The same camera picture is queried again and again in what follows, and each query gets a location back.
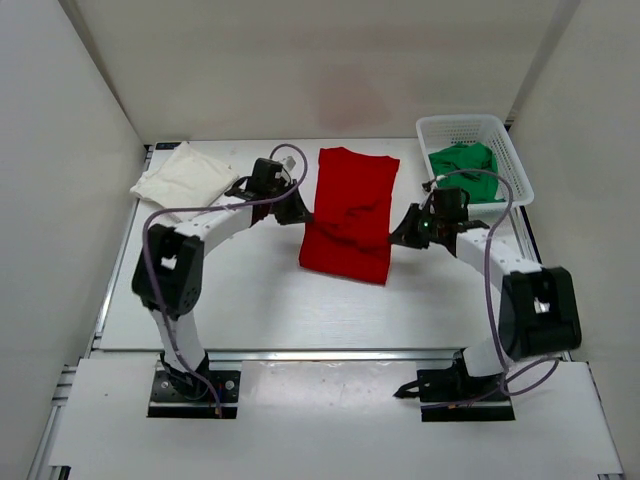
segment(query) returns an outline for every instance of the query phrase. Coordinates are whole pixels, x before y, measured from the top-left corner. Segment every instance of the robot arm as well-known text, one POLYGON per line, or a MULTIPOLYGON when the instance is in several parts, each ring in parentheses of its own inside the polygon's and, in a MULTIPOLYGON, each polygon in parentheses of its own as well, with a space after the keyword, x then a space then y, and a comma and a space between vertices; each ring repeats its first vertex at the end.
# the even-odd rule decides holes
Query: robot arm
MULTIPOLYGON (((487 258, 489 227, 469 220, 468 203, 468 195, 458 187, 436 188, 422 205, 409 207, 389 238, 391 243, 409 248, 442 245, 481 274, 488 274, 501 291, 495 331, 498 342, 492 336, 459 351, 447 371, 447 381, 459 387, 460 400, 478 394, 478 380, 485 379, 488 388, 495 387, 504 371, 503 363, 571 350, 580 346, 582 339, 569 272, 527 260, 499 240, 492 241, 487 258)), ((490 301, 489 290, 485 293, 490 301)), ((408 390, 416 386, 415 382, 407 384, 396 396, 415 396, 408 390)))
POLYGON ((132 289, 155 320, 164 347, 161 362, 174 388, 187 398, 199 398, 204 386, 194 381, 184 365, 207 377, 209 363, 198 338, 193 308, 202 290, 204 258, 233 235, 246 230, 273 214, 281 225, 306 223, 312 215, 306 209, 298 191, 276 203, 263 203, 247 208, 224 208, 240 201, 268 200, 287 192, 295 181, 290 170, 293 159, 284 163, 259 158, 250 177, 238 180, 216 205, 221 210, 208 212, 175 227, 155 224, 149 229, 149 247, 153 269, 167 307, 169 327, 175 345, 167 331, 167 322, 156 304, 144 257, 141 254, 132 280, 132 289))

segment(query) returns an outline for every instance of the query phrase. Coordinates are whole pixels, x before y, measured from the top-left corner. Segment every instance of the laundry basket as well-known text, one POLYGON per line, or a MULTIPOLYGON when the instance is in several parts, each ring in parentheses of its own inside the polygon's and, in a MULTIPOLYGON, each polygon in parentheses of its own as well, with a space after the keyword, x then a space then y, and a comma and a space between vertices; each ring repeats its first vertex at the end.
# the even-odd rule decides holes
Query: laundry basket
MULTIPOLYGON (((436 115, 424 117, 416 122, 422 155, 431 178, 434 178, 429 154, 438 152, 456 143, 480 142, 489 147, 498 163, 498 173, 513 188, 513 206, 529 205, 533 202, 533 189, 529 183, 520 158, 507 131, 498 117, 493 115, 436 115)), ((500 183, 499 192, 507 198, 506 188, 500 183)), ((503 202, 477 203, 469 205, 469 213, 481 214, 502 211, 503 202)))

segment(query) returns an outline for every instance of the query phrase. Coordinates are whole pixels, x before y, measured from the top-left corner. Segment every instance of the black mounting plate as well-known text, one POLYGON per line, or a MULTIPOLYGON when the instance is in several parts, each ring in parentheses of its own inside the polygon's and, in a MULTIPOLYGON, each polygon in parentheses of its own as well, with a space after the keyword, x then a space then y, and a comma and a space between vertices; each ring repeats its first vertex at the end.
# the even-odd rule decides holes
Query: black mounting plate
MULTIPOLYGON (((418 390, 421 403, 457 402, 468 398, 461 398, 453 383, 450 388, 447 388, 446 384, 438 389, 424 386, 430 379, 442 378, 443 373, 444 370, 418 370, 418 380, 422 385, 418 390)), ((420 409, 423 422, 496 422, 516 419, 511 399, 501 392, 496 392, 468 407, 425 408, 423 405, 420 409)))
MULTIPOLYGON (((222 418, 235 419, 238 415, 240 372, 237 370, 211 370, 207 376, 220 396, 222 418)), ((215 401, 208 392, 196 400, 181 395, 173 388, 169 375, 162 368, 156 369, 153 377, 147 417, 220 418, 215 401)))

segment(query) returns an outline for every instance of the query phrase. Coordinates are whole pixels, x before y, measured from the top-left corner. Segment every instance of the fabric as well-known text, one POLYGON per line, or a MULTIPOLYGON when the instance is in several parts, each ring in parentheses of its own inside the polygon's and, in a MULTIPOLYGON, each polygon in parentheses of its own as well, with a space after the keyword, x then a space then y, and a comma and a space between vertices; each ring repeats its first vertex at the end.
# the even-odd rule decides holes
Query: fabric
POLYGON ((391 262, 391 192, 400 161, 346 148, 321 149, 314 221, 305 227, 300 265, 384 285, 391 262))
MULTIPOLYGON (((431 161, 433 173, 436 176, 464 168, 479 168, 498 173, 498 164, 495 155, 489 147, 485 147, 481 143, 475 143, 473 145, 457 143, 452 147, 430 154, 429 160, 431 161)), ((504 201, 503 199, 496 200, 498 180, 489 175, 482 175, 480 173, 453 175, 438 181, 438 186, 456 186, 466 190, 471 197, 470 203, 504 201)))
MULTIPOLYGON (((130 191, 134 196, 164 208, 206 207, 237 179, 238 175, 229 165, 182 142, 158 170, 143 173, 130 191)), ((186 221, 198 213, 171 215, 186 221)))

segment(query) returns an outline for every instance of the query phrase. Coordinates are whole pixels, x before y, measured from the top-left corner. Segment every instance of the white table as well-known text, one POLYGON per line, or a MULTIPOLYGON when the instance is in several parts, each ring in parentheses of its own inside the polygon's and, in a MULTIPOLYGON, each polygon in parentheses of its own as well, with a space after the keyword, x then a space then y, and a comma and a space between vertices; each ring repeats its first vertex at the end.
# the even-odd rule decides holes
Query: white table
MULTIPOLYGON (((308 177, 300 191, 312 211, 319 150, 334 146, 400 159, 390 230, 402 220, 410 203, 424 198, 421 184, 428 180, 428 174, 417 139, 291 142, 309 158, 308 177)), ((282 142, 215 141, 192 142, 192 146, 245 175, 251 172, 256 158, 268 156, 278 143, 282 142)), ((296 155, 291 150, 281 153, 296 155)), ((171 150, 154 151, 149 169, 157 169, 170 155, 171 150)), ((154 209, 145 202, 138 205, 106 316, 100 343, 103 350, 161 349, 155 323, 131 292, 142 224, 154 209)), ((268 218, 206 258, 203 293, 195 309, 205 348, 452 349, 488 335, 482 277, 443 247, 416 251, 394 246, 387 285, 380 287, 300 268, 298 253, 303 234, 303 225, 282 227, 268 218)), ((499 236, 518 249, 509 222, 499 236)))
MULTIPOLYGON (((277 143, 193 145, 244 174, 277 143)), ((317 154, 331 146, 401 160, 391 229, 409 203, 422 198, 420 184, 427 173, 415 139, 295 143, 311 162, 309 180, 301 187, 310 209, 317 154)), ((170 153, 155 151, 150 168, 170 153)), ((56 472, 70 466, 70 480, 529 480, 595 479, 621 472, 586 364, 563 363, 542 387, 514 398, 516 420, 511 422, 421 423, 417 401, 391 396, 415 379, 418 365, 444 368, 450 349, 488 334, 482 278, 470 267, 441 247, 393 247, 386 287, 319 275, 298 266, 304 227, 272 221, 237 235, 207 258, 196 308, 210 358, 221 368, 242 370, 238 418, 146 418, 161 344, 130 282, 141 226, 152 211, 144 203, 137 207, 115 288, 107 296, 101 341, 80 364, 62 421, 52 412, 50 430, 58 433, 51 434, 55 442, 45 442, 43 458, 56 472)), ((518 211, 499 237, 535 259, 518 211)), ((524 375, 512 387, 520 389, 539 375, 524 375)))

